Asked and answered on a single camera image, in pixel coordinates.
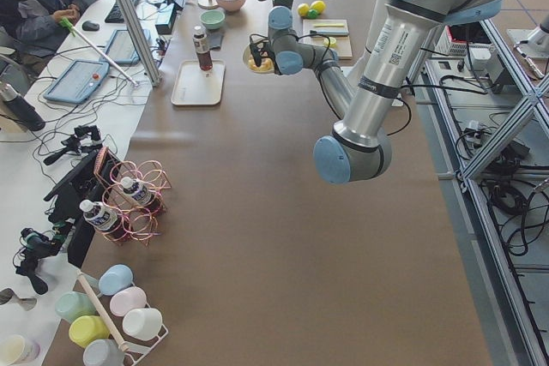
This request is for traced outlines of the yellow lemon upper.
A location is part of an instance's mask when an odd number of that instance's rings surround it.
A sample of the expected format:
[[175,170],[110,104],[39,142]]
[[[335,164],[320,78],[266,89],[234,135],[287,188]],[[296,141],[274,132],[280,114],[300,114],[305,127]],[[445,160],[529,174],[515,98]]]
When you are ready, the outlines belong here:
[[326,9],[326,4],[322,0],[316,0],[311,3],[310,10],[315,10],[319,15],[321,15]]

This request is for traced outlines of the glazed twisted donut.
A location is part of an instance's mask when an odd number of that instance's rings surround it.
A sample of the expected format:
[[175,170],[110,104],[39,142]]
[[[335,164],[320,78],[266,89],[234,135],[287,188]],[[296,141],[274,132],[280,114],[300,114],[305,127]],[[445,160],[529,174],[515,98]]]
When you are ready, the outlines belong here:
[[263,57],[259,65],[253,57],[248,59],[248,68],[255,73],[272,73],[274,71],[273,61],[268,57]]

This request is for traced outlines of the yellow cup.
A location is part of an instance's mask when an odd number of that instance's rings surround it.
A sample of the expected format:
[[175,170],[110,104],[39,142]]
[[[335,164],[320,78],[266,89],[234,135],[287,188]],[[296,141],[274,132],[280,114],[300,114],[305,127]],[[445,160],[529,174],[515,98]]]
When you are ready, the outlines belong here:
[[83,315],[75,319],[69,327],[69,339],[86,348],[97,339],[108,339],[110,331],[98,315]]

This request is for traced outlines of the black thermos bottle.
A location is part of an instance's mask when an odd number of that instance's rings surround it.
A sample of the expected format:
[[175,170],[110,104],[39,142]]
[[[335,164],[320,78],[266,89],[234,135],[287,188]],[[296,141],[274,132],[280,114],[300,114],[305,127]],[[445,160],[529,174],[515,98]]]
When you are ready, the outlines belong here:
[[15,121],[31,131],[45,127],[45,120],[10,84],[1,82],[1,101],[15,116]]

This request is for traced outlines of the blue teach pendant near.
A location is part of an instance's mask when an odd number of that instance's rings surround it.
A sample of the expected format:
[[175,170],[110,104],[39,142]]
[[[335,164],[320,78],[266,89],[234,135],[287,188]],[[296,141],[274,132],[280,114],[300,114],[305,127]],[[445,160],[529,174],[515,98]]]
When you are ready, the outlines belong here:
[[46,89],[44,99],[79,105],[100,87],[109,70],[107,62],[77,59]]

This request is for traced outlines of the aluminium frame post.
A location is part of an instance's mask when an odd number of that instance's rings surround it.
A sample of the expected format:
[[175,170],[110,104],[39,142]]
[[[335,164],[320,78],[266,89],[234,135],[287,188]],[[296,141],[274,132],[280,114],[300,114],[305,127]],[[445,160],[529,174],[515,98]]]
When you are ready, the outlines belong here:
[[154,61],[152,52],[149,49],[148,42],[142,31],[141,23],[135,12],[135,7],[131,0],[115,0],[121,9],[127,30],[133,41],[134,47],[138,52],[141,63],[144,66],[145,74],[153,87],[157,87],[161,81],[161,75]]

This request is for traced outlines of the blue cup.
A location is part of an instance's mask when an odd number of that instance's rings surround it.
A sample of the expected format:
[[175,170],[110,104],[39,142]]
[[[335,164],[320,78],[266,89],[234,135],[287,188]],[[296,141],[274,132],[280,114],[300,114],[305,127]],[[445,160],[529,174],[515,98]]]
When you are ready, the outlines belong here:
[[106,296],[113,296],[132,286],[133,278],[133,272],[128,266],[124,264],[114,265],[108,268],[100,277],[100,292]]

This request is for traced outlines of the dark tea bottle upright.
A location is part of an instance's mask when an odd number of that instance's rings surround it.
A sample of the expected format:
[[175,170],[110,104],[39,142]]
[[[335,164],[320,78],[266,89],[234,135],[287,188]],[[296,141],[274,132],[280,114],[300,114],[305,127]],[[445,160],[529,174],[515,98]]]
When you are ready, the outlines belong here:
[[196,25],[193,27],[193,44],[200,69],[210,71],[214,64],[210,54],[208,35],[203,26]]

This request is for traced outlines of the white cup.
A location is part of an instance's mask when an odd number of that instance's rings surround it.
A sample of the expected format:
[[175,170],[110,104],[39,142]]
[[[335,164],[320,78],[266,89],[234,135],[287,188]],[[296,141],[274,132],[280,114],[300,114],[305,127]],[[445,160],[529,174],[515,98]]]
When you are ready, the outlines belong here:
[[123,330],[130,337],[148,341],[160,332],[163,317],[155,308],[132,309],[122,322]]

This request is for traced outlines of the blue teach pendant far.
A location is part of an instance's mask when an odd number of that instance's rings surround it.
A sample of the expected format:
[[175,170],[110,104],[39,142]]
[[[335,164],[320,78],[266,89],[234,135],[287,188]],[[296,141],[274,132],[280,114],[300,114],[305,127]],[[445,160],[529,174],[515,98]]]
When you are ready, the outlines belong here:
[[130,33],[126,29],[117,29],[112,32],[104,53],[120,66],[130,66],[140,60]]

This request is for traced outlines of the pink cup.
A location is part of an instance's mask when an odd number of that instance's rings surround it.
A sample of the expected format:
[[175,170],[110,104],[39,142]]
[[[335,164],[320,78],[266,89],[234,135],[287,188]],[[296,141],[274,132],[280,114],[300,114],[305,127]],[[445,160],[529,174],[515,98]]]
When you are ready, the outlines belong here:
[[124,317],[132,309],[143,309],[147,304],[145,291],[138,286],[131,286],[112,296],[110,311],[113,315]]

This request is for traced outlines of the black computer mouse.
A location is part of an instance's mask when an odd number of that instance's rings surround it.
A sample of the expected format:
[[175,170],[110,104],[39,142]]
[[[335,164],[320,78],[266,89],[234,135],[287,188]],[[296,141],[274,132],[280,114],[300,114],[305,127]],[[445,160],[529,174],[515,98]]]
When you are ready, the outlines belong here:
[[100,24],[93,21],[84,21],[81,25],[83,31],[86,32],[97,32],[100,30]]

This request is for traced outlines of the mint green bowl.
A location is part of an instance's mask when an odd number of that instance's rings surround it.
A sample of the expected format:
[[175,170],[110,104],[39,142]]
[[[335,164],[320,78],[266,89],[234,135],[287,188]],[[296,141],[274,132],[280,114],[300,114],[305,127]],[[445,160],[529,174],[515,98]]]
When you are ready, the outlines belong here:
[[208,30],[220,29],[225,19],[225,13],[217,9],[206,10],[200,15],[200,22]]

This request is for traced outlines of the mint cup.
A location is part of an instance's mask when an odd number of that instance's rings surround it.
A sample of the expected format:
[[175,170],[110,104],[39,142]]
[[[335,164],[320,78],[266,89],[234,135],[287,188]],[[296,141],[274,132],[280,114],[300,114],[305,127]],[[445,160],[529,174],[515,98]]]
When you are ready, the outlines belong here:
[[94,315],[96,309],[87,294],[69,291],[56,301],[55,312],[61,319],[71,324],[84,315]]

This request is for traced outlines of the wooden cutting board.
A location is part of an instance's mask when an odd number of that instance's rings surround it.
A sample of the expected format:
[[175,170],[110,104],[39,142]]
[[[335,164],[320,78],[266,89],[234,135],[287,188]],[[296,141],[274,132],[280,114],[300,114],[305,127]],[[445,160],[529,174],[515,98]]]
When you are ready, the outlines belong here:
[[[320,22],[342,22],[346,23],[345,27],[313,27],[314,23],[320,23]],[[323,46],[323,38],[326,36],[317,36],[317,35],[310,35],[309,31],[311,29],[315,30],[330,30],[330,31],[348,31],[349,28],[347,25],[347,20],[345,19],[313,19],[313,20],[302,20],[302,34],[303,42],[310,45],[315,46]],[[352,46],[351,46],[351,40],[350,40],[350,32],[349,36],[347,37],[337,37],[336,38],[336,47],[331,48],[333,49],[340,60],[350,60],[353,58],[352,53]]]

